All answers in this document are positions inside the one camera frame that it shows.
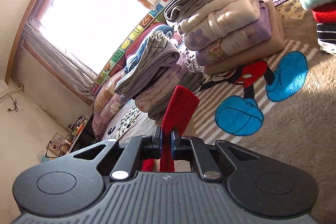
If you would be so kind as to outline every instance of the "striped rug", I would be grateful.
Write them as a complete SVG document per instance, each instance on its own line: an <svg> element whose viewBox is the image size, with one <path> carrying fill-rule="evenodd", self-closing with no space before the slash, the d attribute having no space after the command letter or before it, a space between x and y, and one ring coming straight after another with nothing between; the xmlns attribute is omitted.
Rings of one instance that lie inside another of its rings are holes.
<svg viewBox="0 0 336 224"><path fill-rule="evenodd" d="M277 68L281 58L288 52L302 52L309 64L309 60L311 60L318 51L317 48L311 48L309 45L302 42L294 40L285 42L286 47L282 52L276 53L264 59L272 71ZM267 122L266 114L273 107L276 107L277 103L268 99L265 85L265 79L263 77L259 78L254 83L254 91L255 100L265 117L264 122ZM207 90L203 90L197 93L196 95L199 98L200 103L192 117L194 129L196 132L195 135L199 138L202 138L207 144L214 144L214 142L218 139L224 139L232 143L238 143L242 138L245 138L226 133L221 128L219 128L215 122L215 112L220 103L230 96L237 95L243 97L243 94L243 87L241 85L233 85L227 82L220 83Z"/></svg>

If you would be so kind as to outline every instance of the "blue shoe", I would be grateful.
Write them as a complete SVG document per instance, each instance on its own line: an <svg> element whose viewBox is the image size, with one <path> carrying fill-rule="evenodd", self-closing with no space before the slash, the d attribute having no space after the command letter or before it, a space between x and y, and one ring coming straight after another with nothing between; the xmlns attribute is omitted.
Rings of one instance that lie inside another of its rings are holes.
<svg viewBox="0 0 336 224"><path fill-rule="evenodd" d="M215 121L229 134L248 136L261 128L264 115L254 99L231 96L218 106Z"/></svg>
<svg viewBox="0 0 336 224"><path fill-rule="evenodd" d="M267 97L273 102L283 101L297 93L305 83L307 60L302 52L289 52L274 72L274 82L266 85Z"/></svg>

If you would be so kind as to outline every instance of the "gray plastic surface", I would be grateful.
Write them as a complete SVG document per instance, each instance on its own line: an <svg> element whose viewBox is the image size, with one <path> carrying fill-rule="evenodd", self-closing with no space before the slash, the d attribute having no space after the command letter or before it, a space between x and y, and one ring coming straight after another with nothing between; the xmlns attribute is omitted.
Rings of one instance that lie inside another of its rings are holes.
<svg viewBox="0 0 336 224"><path fill-rule="evenodd" d="M253 215L239 208L221 184L201 181L196 173L149 172L113 183L98 203L79 213L61 218L25 213L14 223L316 224L308 214L279 220Z"/></svg>

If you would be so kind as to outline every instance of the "window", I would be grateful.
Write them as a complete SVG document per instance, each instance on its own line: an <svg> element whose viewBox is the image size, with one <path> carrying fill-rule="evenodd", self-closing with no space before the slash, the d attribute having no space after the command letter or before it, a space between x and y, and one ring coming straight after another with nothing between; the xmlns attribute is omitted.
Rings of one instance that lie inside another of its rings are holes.
<svg viewBox="0 0 336 224"><path fill-rule="evenodd" d="M92 105L93 81L151 7L147 0L31 0L10 59L22 41L48 72Z"/></svg>
<svg viewBox="0 0 336 224"><path fill-rule="evenodd" d="M51 0L39 19L51 44L99 74L148 11L138 0Z"/></svg>

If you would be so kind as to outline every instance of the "mickey mouse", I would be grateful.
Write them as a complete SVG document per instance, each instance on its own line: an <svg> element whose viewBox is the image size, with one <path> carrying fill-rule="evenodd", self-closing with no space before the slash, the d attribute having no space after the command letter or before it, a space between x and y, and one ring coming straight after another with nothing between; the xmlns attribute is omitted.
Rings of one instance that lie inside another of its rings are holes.
<svg viewBox="0 0 336 224"><path fill-rule="evenodd" d="M254 99L253 84L264 76L267 97L273 102L279 102L302 88L307 73L305 56L294 51L283 56L274 72L267 62L258 60L229 72L213 75L210 82L201 85L199 92L222 82L242 85L243 98L236 95L226 98L216 110L215 121L227 133L247 136L257 132L264 121L264 115Z"/></svg>

